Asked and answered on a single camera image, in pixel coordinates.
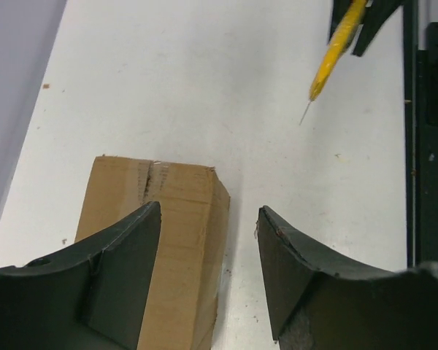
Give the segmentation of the brown cardboard express box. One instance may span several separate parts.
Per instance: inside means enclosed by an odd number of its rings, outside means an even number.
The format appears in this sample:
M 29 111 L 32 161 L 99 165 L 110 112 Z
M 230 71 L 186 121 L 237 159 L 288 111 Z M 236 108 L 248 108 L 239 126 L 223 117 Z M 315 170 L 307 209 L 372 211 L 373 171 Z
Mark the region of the brown cardboard express box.
M 76 240 L 141 205 L 161 206 L 161 234 L 138 347 L 209 349 L 228 232 L 230 196 L 214 168 L 97 157 Z

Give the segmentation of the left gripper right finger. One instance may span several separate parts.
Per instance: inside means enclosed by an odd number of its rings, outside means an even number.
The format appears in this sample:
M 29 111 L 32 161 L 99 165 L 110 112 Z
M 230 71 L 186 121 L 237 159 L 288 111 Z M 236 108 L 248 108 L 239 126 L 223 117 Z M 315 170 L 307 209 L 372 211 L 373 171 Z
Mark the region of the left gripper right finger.
M 268 206 L 258 248 L 281 349 L 438 349 L 438 262 L 398 272 L 351 259 Z

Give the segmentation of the yellow utility knife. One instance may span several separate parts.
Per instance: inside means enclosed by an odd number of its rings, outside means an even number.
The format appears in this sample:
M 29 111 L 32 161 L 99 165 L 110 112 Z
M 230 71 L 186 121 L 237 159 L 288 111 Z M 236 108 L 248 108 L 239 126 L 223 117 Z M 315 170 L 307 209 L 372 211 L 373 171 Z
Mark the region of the yellow utility knife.
M 366 10 L 366 4 L 367 1 L 365 0 L 351 1 L 347 11 L 342 16 L 339 25 L 336 27 L 336 30 L 329 41 L 326 54 L 323 56 L 314 80 L 310 85 L 309 102 L 304 110 L 303 115 L 301 116 L 299 125 L 303 123 L 311 103 L 315 101 L 322 92 L 331 72 L 337 64 L 337 61 L 350 46 L 358 26 L 361 24 Z

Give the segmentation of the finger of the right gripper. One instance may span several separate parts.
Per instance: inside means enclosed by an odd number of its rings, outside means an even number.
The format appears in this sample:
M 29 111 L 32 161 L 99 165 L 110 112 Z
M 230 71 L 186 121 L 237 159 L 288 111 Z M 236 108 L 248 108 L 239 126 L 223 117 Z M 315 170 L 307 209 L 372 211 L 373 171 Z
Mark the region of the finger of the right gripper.
M 347 12 L 348 8 L 352 4 L 351 0 L 333 0 L 331 19 L 329 25 L 328 42 L 331 41 L 334 32 L 336 31 L 339 23 Z
M 374 0 L 367 8 L 362 22 L 362 29 L 358 35 L 357 42 L 353 48 L 352 55 L 361 57 L 376 37 L 384 23 L 400 7 L 404 6 L 406 0 Z

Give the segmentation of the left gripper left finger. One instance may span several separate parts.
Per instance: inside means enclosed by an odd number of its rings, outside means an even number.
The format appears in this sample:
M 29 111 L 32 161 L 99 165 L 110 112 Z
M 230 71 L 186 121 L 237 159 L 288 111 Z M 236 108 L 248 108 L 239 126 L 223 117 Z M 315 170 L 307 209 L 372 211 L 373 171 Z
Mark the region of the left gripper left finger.
M 135 349 L 161 231 L 150 202 L 22 267 L 0 268 L 0 349 Z

